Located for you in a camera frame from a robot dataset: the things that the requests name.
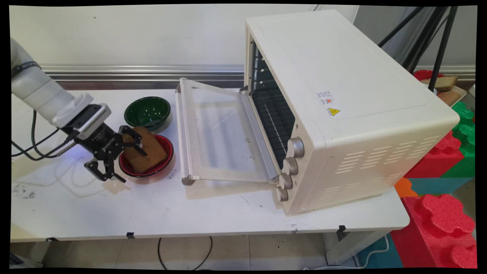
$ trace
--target sticker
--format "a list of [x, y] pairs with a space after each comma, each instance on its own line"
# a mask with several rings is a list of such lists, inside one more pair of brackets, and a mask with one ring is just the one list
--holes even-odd
[[335, 116], [338, 112], [340, 112], [340, 105], [337, 104], [335, 98], [333, 98], [332, 94], [329, 91], [322, 91], [316, 92], [319, 101], [322, 103], [323, 108], [326, 109], [330, 116]]
[[338, 112], [340, 112], [339, 109], [334, 109], [334, 108], [328, 108], [332, 116], [335, 116]]

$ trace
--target green bowl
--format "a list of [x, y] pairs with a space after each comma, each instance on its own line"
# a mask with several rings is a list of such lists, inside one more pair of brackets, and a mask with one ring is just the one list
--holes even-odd
[[164, 124], [171, 113], [171, 105], [160, 97], [144, 97], [130, 104], [124, 118], [132, 127], [143, 126], [153, 131]]

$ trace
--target red plate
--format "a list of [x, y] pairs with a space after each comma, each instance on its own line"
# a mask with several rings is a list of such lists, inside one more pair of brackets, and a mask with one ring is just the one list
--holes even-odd
[[[414, 73], [414, 77], [416, 77], [418, 81], [430, 79], [431, 75], [433, 75], [433, 71], [427, 69], [418, 70]], [[444, 76], [443, 74], [438, 73], [438, 77], [443, 77], [443, 76]]]
[[131, 177], [148, 177], [163, 170], [169, 164], [169, 162], [171, 162], [172, 156], [174, 155], [174, 148], [172, 147], [171, 141], [169, 141], [169, 139], [167, 139], [166, 137], [157, 134], [154, 134], [154, 137], [167, 152], [168, 157], [165, 160], [162, 160], [161, 162], [156, 164], [155, 166], [147, 169], [144, 173], [137, 174], [133, 171], [133, 167], [129, 163], [127, 158], [125, 158], [125, 152], [122, 152], [122, 154], [118, 158], [118, 165], [120, 166], [120, 169], [123, 171], [123, 173]]

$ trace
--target bread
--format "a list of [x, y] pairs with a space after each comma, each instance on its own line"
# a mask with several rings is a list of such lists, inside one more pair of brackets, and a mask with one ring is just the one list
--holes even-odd
[[[132, 165], [134, 172], [142, 174], [160, 161], [165, 160], [168, 157], [168, 154], [147, 128], [135, 127], [133, 130], [142, 137], [140, 142], [142, 143], [142, 149], [147, 153], [147, 156], [140, 155], [140, 153], [133, 147], [125, 147], [124, 156]], [[124, 143], [133, 142], [133, 138], [128, 134], [124, 134], [122, 138]]]
[[[457, 81], [457, 76], [443, 76], [443, 77], [438, 77], [436, 79], [436, 83], [434, 85], [434, 88], [437, 91], [448, 91], [451, 90]], [[421, 80], [421, 83], [423, 84], [429, 84], [431, 79], [425, 79]]]

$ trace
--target toaster oven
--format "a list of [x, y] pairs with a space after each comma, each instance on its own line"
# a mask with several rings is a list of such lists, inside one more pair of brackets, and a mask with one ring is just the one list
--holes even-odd
[[335, 10], [246, 20], [245, 85], [182, 78], [182, 183], [275, 185], [287, 214], [381, 194], [459, 116]]

